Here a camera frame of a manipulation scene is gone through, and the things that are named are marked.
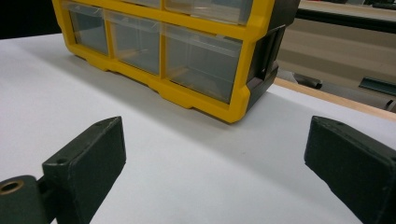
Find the plastic drawer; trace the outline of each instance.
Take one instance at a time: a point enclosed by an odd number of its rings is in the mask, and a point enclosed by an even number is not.
[[[116,58],[159,75],[160,22],[114,11],[106,11],[105,19],[111,23]]]
[[[124,2],[135,3],[146,7],[160,8],[161,0],[122,0]]]
[[[165,8],[202,18],[246,24],[253,0],[164,0]]]
[[[242,47],[240,41],[163,24],[168,79],[230,103]]]
[[[63,2],[70,12],[78,44],[108,54],[103,10],[74,2]]]

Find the screw hole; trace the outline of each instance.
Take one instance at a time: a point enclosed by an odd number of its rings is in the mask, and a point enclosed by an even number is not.
[[[8,182],[5,185],[0,186],[0,195],[5,195],[15,192],[18,189],[20,189],[22,186],[23,186],[23,181],[21,180]]]
[[[67,162],[67,159],[59,159],[56,161],[56,163],[58,163],[58,164],[63,164],[65,162]]]

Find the black side panel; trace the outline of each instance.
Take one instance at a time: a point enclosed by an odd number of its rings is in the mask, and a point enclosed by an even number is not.
[[[275,0],[268,30],[292,24],[299,5],[300,0]]]
[[[253,59],[251,61],[249,74],[247,76],[247,87],[250,90],[250,99],[247,105],[249,110],[260,96],[265,93],[277,73],[276,56],[282,42],[286,26],[282,26],[256,43]]]

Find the white table surface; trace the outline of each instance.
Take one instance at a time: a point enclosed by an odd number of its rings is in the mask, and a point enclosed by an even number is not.
[[[396,148],[396,123],[273,85],[229,125],[72,55],[61,35],[0,41],[0,180],[122,116],[127,163],[92,223],[360,223],[304,165],[313,115]]]

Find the black bracket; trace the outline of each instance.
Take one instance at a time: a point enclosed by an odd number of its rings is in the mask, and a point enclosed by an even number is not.
[[[121,117],[99,121],[46,160],[38,181],[0,183],[0,223],[90,223],[125,162]]]

